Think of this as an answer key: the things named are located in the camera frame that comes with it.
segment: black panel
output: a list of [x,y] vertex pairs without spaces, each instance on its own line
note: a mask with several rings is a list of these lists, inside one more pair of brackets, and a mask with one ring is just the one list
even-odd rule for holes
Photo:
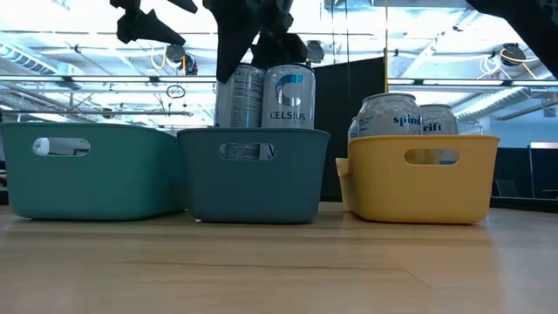
[[347,157],[347,131],[362,100],[384,91],[384,59],[318,67],[315,128],[331,135],[325,160],[322,200],[340,201],[335,159]]
[[[513,181],[517,187],[518,197],[532,198],[531,166],[527,148],[498,148],[494,182],[498,180]],[[494,196],[500,196],[493,190]]]
[[536,198],[558,197],[558,149],[532,149],[533,186]]

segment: plastic bin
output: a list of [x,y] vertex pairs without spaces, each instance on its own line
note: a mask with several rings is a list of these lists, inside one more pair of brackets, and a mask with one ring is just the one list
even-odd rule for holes
[[[352,140],[338,162],[345,207],[377,222],[462,223],[486,218],[500,139],[492,136],[374,136]],[[412,149],[459,152],[453,165],[407,162]]]
[[[180,146],[140,126],[2,124],[11,208],[26,218],[125,221],[184,210]],[[82,156],[37,155],[38,138],[85,139]]]
[[[296,224],[317,214],[329,135],[303,129],[180,131],[188,212],[204,222]],[[272,144],[271,160],[231,160],[229,143]]]

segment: aluminum can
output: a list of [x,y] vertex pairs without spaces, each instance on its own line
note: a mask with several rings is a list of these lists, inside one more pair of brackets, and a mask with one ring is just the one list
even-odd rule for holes
[[448,105],[422,105],[420,107],[422,116],[423,135],[457,135],[457,119]]
[[[448,105],[434,104],[420,107],[423,135],[458,135],[457,119]],[[452,165],[459,153],[452,150],[426,149],[425,164]]]
[[[252,65],[240,64],[227,83],[217,83],[215,127],[260,127],[262,121],[263,79],[265,71]],[[257,144],[227,144],[226,157],[257,160]]]
[[358,125],[357,125],[357,117],[352,119],[352,122],[349,126],[349,132],[347,133],[348,141],[353,140],[358,137]]
[[264,79],[262,127],[314,128],[316,76],[306,65],[275,65]]
[[364,99],[358,112],[358,137],[420,134],[420,108],[414,96],[383,93]]

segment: teal storage bin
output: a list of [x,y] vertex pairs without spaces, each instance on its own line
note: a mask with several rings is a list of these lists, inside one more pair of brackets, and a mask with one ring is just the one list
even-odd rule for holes
[[[186,207],[180,146],[170,134],[69,123],[6,123],[0,130],[10,206],[17,215],[127,221]],[[37,155],[33,143],[39,138],[85,139],[90,149],[82,156]]]
[[[330,135],[303,129],[209,128],[178,133],[187,210],[204,222],[312,222],[320,202]],[[230,160],[229,143],[272,144],[271,160]]]

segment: wooden table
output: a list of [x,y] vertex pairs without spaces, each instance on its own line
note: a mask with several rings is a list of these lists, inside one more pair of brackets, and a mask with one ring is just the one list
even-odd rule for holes
[[556,313],[558,215],[478,226],[29,222],[0,209],[0,313]]

